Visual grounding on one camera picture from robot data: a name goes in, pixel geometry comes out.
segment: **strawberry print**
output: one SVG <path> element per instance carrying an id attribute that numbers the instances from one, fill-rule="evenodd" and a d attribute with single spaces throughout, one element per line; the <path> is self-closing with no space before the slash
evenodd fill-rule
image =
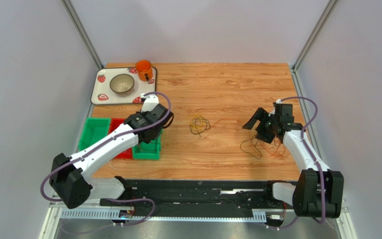
<path id="1" fill-rule="evenodd" d="M 141 97 L 138 96 L 137 98 L 135 98 L 133 101 L 132 101 L 133 104 L 138 104 L 138 103 L 141 103 Z"/>
<path id="2" fill-rule="evenodd" d="M 129 73 L 137 74 L 137 69 L 135 67 L 128 68 Z"/>
<path id="3" fill-rule="evenodd" d="M 101 83 L 103 83 L 105 81 L 105 75 L 99 75 L 97 76 L 97 80 Z"/>
<path id="4" fill-rule="evenodd" d="M 106 100 L 108 100 L 108 96 L 107 96 L 106 94 L 99 94 L 99 95 L 97 96 L 97 99 L 98 99 L 99 101 L 106 101 Z"/>

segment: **robotic arm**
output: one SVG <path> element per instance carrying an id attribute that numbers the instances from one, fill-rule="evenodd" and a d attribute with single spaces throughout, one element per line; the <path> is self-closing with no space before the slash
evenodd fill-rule
<path id="1" fill-rule="evenodd" d="M 318 184 L 323 183 L 325 217 L 339 217 L 344 186 L 343 175 L 339 171 L 332 171 L 322 161 L 309 143 L 306 132 L 302 132 L 303 125 L 294 123 L 292 104 L 282 104 L 279 100 L 274 103 L 274 107 L 275 110 L 271 113 L 258 108 L 243 128 L 251 130 L 259 120 L 256 138 L 272 143 L 273 139 L 278 137 L 290 151 L 301 174 L 296 186 L 286 182 L 272 182 L 272 187 L 268 191 L 275 200 L 292 205 L 299 217 L 321 217 L 322 192 L 318 190 Z"/>
<path id="2" fill-rule="evenodd" d="M 141 101 L 144 102 L 142 110 L 129 116 L 111 134 L 70 157 L 61 153 L 54 158 L 50 185 L 67 208 L 76 208 L 91 199 L 118 198 L 125 190 L 120 180 L 92 179 L 91 176 L 119 153 L 157 139 L 161 130 L 170 126 L 174 115 L 159 104 L 156 95 L 142 95 Z"/>

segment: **gray wall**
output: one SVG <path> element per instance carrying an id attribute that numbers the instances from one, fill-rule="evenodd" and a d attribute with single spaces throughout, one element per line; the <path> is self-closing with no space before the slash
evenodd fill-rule
<path id="1" fill-rule="evenodd" d="M 74 151 L 96 71 L 59 0 L 0 1 L 0 238 L 38 237 L 39 185 Z"/>
<path id="2" fill-rule="evenodd" d="M 382 1 L 340 1 L 299 76 L 359 238 L 382 238 Z"/>
<path id="3" fill-rule="evenodd" d="M 72 0 L 102 62 L 294 63 L 328 0 Z"/>

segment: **wood grain surface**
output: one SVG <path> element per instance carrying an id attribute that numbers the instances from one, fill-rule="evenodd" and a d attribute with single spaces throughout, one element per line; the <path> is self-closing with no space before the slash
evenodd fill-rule
<path id="1" fill-rule="evenodd" d="M 109 63 L 107 68 L 133 64 Z M 140 179 L 201 180 L 297 180 L 298 168 L 291 154 L 281 145 L 274 156 L 258 144 L 264 156 L 255 159 L 240 150 L 249 132 L 242 129 L 258 107 L 273 109 L 276 99 L 295 96 L 296 91 L 287 64 L 156 63 L 157 91 L 172 102 L 175 119 L 162 134 L 160 160 L 114 159 L 100 168 L 94 177 Z M 297 100 L 293 103 L 295 122 L 303 121 Z M 95 106 L 92 117 L 126 118 L 142 105 Z M 202 114 L 213 125 L 198 135 L 190 133 L 191 114 Z M 265 144 L 271 153 L 273 143 Z M 243 149 L 253 152 L 249 142 Z"/>

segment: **metal bowl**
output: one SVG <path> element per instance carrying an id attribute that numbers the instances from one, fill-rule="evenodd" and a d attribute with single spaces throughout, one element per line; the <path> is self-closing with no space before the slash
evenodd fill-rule
<path id="1" fill-rule="evenodd" d="M 134 78 L 128 74 L 120 74 L 110 81 L 110 89 L 118 95 L 127 96 L 134 91 Z"/>

